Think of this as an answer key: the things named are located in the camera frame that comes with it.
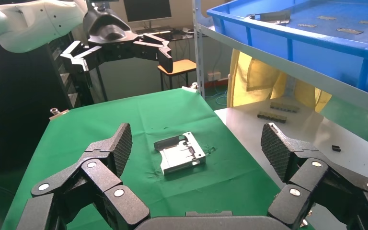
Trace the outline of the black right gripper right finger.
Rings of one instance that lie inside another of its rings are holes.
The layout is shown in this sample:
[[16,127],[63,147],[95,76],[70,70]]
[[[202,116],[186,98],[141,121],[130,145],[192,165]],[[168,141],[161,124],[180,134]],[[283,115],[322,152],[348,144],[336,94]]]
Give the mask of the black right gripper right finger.
[[329,160],[311,143],[263,126],[261,147],[285,184],[268,215],[298,229],[314,204],[327,208],[349,230],[368,230],[368,177]]

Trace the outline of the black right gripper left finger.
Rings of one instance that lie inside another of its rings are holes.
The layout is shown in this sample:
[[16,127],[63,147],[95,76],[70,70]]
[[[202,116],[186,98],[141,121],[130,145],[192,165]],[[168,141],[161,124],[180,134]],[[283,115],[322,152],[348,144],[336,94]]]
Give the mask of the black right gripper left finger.
[[65,230],[81,209],[93,205],[114,230],[133,230],[150,217],[149,208],[121,180],[132,149],[129,123],[91,143],[71,166],[31,189],[19,230]]

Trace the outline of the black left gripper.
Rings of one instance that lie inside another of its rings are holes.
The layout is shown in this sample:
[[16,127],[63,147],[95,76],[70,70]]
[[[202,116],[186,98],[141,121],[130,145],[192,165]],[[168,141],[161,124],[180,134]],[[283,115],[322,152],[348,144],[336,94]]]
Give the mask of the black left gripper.
[[173,72],[169,41],[152,34],[139,36],[111,9],[92,8],[83,18],[88,46],[72,42],[61,54],[71,74],[85,74],[108,61],[133,58],[158,61],[167,73]]

